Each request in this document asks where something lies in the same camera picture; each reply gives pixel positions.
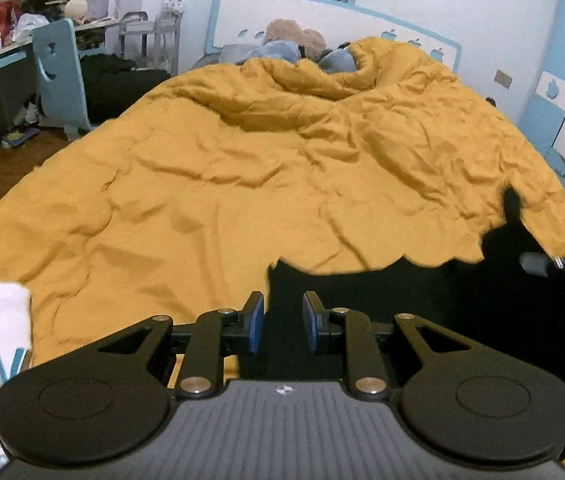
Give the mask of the black t-shirt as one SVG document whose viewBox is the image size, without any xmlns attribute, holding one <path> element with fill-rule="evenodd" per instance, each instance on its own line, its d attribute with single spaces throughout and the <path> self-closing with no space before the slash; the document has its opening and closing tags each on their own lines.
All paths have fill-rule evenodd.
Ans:
<svg viewBox="0 0 565 480">
<path fill-rule="evenodd" d="M 267 270 L 261 347 L 240 358 L 241 377 L 340 378 L 339 358 L 308 348 L 302 297 L 312 290 L 326 308 L 357 310 L 373 322 L 389 323 L 403 312 L 419 315 L 565 382 L 565 275 L 540 276 L 522 268 L 521 255 L 543 248 L 523 224 L 521 198 L 513 188 L 503 192 L 503 211 L 505 222 L 482 236 L 484 258 L 477 263 L 451 259 L 428 268 L 401 258 L 380 270 L 318 275 L 278 260 Z"/>
</svg>

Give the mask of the mustard yellow duvet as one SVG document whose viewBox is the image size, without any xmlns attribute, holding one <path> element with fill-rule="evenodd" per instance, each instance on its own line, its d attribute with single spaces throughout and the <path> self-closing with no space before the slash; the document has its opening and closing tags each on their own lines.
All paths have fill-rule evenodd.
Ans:
<svg viewBox="0 0 565 480">
<path fill-rule="evenodd" d="M 31 293 L 30 370 L 158 314 L 176 325 L 305 273 L 483 260 L 503 192 L 565 257 L 565 189 L 523 134 L 447 67 L 397 42 L 355 73 L 255 58 L 172 78 L 0 200 L 0 282 Z M 263 340 L 264 324 L 260 345 Z M 457 463 L 337 379 L 244 379 L 177 402 L 150 441 L 95 465 L 11 458 L 0 479 L 565 479 L 565 457 Z"/>
</svg>

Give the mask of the teal wooden chair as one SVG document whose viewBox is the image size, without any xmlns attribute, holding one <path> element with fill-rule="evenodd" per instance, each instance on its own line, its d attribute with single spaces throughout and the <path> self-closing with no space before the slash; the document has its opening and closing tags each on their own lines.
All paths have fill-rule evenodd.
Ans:
<svg viewBox="0 0 565 480">
<path fill-rule="evenodd" d="M 31 32 L 42 115 L 61 127 L 69 142 L 92 131 L 74 25 L 68 18 Z"/>
</svg>

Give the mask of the blue grey pillow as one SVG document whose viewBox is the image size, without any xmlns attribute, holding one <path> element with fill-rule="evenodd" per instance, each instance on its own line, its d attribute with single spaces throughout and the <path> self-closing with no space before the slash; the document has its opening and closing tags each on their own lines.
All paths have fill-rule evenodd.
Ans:
<svg viewBox="0 0 565 480">
<path fill-rule="evenodd" d="M 318 67 L 326 74 L 355 73 L 357 65 L 348 48 L 329 52 L 319 62 Z"/>
</svg>

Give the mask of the brown plush teddy bear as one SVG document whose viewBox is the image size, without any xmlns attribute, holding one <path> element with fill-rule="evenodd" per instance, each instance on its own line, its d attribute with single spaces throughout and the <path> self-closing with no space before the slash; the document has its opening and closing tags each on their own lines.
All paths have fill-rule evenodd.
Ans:
<svg viewBox="0 0 565 480">
<path fill-rule="evenodd" d="M 314 62 L 318 62 L 323 52 L 327 51 L 325 38 L 320 32 L 314 29 L 303 29 L 296 21 L 285 18 L 276 18 L 266 28 L 263 44 L 274 41 L 293 42 L 299 48 L 302 58 L 309 58 Z"/>
</svg>

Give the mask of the grey metal rack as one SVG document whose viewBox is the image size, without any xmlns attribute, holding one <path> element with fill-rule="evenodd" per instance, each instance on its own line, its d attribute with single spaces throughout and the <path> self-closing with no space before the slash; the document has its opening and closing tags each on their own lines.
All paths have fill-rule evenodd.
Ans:
<svg viewBox="0 0 565 480">
<path fill-rule="evenodd" d="M 127 12 L 119 24 L 121 58 L 129 58 L 141 70 L 178 72 L 180 25 L 183 13 L 162 9 L 154 20 L 146 11 Z"/>
</svg>

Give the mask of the cream plush toy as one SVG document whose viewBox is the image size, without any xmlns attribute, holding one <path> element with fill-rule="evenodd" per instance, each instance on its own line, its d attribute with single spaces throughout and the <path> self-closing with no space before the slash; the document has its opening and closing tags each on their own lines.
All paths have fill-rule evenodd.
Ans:
<svg viewBox="0 0 565 480">
<path fill-rule="evenodd" d="M 87 12 L 87 0 L 69 0 L 63 8 L 63 15 L 78 25 L 85 23 Z"/>
</svg>

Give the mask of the blue white headboard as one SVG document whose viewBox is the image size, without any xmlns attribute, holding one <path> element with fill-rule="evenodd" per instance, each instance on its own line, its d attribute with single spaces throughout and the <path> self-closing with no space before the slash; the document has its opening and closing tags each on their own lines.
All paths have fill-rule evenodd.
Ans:
<svg viewBox="0 0 565 480">
<path fill-rule="evenodd" d="M 321 33 L 329 49 L 366 37 L 380 37 L 412 46 L 457 72 L 461 47 L 418 25 L 377 11 L 334 0 L 213 0 L 205 51 L 227 44 L 261 44 L 268 24 L 277 18 L 295 21 Z"/>
</svg>

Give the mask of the beige wall switch plate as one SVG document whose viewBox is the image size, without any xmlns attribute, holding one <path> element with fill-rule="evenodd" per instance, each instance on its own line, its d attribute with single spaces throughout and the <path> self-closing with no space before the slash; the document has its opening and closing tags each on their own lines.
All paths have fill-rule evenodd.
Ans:
<svg viewBox="0 0 565 480">
<path fill-rule="evenodd" d="M 503 88 L 509 89 L 512 84 L 512 77 L 502 70 L 496 70 L 494 81 L 496 82 L 496 84 L 503 86 Z"/>
</svg>

